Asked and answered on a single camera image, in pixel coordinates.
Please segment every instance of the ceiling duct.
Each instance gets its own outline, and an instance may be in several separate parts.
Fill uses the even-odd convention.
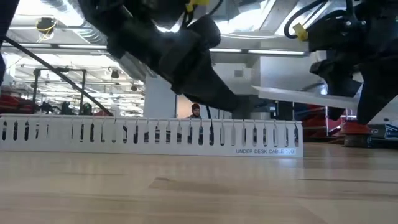
[[[77,0],[40,0],[42,3],[54,8],[62,15],[62,23],[68,25],[68,17],[72,17],[74,21],[76,21],[76,16],[80,16],[83,21],[80,24],[81,27],[87,27],[89,29],[74,29],[73,31],[84,38],[88,43],[93,45],[106,45],[106,36],[102,34],[98,29],[89,24],[84,20],[83,13],[81,12],[79,3]],[[125,56],[121,59],[115,59],[120,66],[127,72],[127,74],[133,79],[140,80],[145,82],[146,73],[151,76],[156,76],[153,71],[149,71],[148,68],[143,66],[140,61],[138,61],[131,54],[126,53]]]

